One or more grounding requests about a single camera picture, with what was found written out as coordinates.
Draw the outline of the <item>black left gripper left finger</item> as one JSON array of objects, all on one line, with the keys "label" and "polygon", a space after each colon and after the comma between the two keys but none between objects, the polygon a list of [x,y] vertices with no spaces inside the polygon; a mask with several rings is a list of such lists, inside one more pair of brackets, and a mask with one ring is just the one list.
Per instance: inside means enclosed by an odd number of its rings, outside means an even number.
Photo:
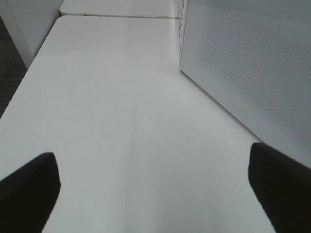
[{"label": "black left gripper left finger", "polygon": [[61,189],[54,153],[43,153],[0,182],[0,231],[40,233]]}]

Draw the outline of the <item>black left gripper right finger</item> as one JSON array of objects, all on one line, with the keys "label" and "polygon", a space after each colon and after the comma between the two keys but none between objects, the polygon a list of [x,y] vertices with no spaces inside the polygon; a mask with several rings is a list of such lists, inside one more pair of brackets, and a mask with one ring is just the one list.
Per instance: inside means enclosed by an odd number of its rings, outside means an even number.
[{"label": "black left gripper right finger", "polygon": [[264,143],[253,143],[248,180],[277,233],[311,231],[308,167]]}]

